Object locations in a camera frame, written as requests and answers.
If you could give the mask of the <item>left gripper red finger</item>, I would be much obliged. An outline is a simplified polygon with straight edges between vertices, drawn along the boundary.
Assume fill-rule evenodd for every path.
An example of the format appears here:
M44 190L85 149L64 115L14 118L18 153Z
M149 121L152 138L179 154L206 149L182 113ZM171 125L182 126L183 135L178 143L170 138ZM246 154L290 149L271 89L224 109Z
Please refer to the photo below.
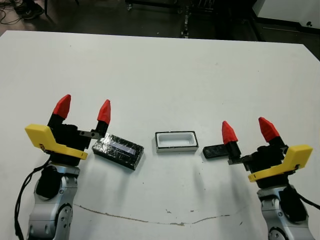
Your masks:
M48 126L50 128L54 128L55 126L63 123L63 121L68 116L68 113L70 110L70 104L71 104L70 94L65 95L58 101L48 122Z
M107 99L100 108L97 121L95 132L101 137L104 137L111 121L111 102L109 99Z

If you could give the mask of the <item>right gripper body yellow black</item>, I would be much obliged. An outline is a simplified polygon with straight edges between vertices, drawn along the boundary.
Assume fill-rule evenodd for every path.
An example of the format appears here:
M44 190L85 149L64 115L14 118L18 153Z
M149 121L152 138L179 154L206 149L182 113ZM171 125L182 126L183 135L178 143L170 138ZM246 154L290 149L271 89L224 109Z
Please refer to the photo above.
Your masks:
M285 148L269 145L241 156L238 145L229 144L228 164L243 164L250 172L249 181L255 182L260 189L267 189L288 185L288 176L306 166L312 151L313 148L306 144Z

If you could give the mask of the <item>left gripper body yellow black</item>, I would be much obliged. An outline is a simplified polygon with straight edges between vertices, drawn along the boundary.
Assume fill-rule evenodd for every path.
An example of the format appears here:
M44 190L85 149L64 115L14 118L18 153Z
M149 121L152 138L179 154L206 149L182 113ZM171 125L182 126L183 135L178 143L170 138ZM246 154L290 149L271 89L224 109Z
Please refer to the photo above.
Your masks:
M34 147L49 155L49 160L56 164L77 166L86 160L92 139L99 140L101 135L92 131L79 130L77 126L62 124L54 128L47 125L30 124L25 131Z

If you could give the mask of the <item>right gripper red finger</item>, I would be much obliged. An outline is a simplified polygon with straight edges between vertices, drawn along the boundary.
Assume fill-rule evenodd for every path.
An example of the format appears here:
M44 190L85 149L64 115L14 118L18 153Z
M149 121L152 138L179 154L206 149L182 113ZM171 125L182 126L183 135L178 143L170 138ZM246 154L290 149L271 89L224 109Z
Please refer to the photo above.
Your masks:
M264 117L259 117L258 122L262 136L269 145L278 146L279 148L286 146L272 122Z
M238 146L238 138L234 129L228 124L227 121L222 122L222 140L228 152L231 161L238 161L241 157L241 151Z

